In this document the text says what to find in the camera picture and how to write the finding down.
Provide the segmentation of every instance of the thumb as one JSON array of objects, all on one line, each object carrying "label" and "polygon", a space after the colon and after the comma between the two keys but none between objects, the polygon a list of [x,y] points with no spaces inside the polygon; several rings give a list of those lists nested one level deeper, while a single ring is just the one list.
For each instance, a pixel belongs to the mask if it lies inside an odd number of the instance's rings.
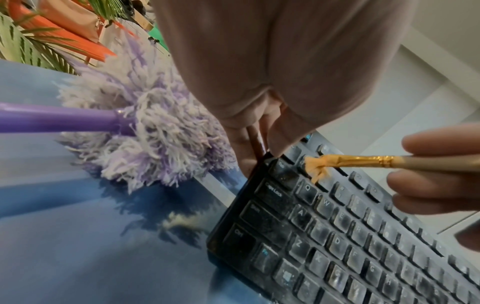
[{"label": "thumb", "polygon": [[275,157],[280,157],[291,145],[296,144],[318,126],[305,121],[290,108],[286,108],[268,131],[267,142],[270,153]]}]

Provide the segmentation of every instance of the brown bag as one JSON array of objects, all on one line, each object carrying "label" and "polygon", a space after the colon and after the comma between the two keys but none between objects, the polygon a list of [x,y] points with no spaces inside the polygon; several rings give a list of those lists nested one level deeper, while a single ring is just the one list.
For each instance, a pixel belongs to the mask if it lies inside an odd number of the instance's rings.
[{"label": "brown bag", "polygon": [[43,17],[59,27],[95,43],[99,42],[100,19],[72,0],[39,0],[38,10]]}]

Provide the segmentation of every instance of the keyboard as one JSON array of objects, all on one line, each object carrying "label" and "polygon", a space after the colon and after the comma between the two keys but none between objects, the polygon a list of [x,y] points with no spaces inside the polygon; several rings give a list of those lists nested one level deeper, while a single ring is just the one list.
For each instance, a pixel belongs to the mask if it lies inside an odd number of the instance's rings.
[{"label": "keyboard", "polygon": [[283,304],[480,304],[480,272],[452,255],[364,171],[304,157],[341,154],[319,133],[266,155],[207,239],[208,255]]}]

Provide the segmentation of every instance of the wooden brush handle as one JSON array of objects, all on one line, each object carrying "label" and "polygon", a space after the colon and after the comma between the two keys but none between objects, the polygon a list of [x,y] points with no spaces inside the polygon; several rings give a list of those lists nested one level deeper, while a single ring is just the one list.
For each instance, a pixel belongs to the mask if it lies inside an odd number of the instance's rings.
[{"label": "wooden brush handle", "polygon": [[422,171],[480,172],[480,154],[463,156],[395,156],[392,168]]}]

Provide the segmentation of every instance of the person's right hand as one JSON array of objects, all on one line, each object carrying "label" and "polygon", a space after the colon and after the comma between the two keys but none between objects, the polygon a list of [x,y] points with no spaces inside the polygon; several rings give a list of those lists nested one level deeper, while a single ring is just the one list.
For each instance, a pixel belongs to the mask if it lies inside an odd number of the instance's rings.
[{"label": "person's right hand", "polygon": [[[464,124],[406,136],[404,149],[418,156],[480,154],[480,123]],[[409,214],[433,215],[480,211],[480,173],[440,173],[400,170],[388,185],[397,192],[394,205]],[[480,251],[480,223],[456,235],[466,248]]]},{"label": "person's right hand", "polygon": [[370,96],[416,2],[152,0],[178,71],[246,176],[262,155],[259,133],[280,156]]}]

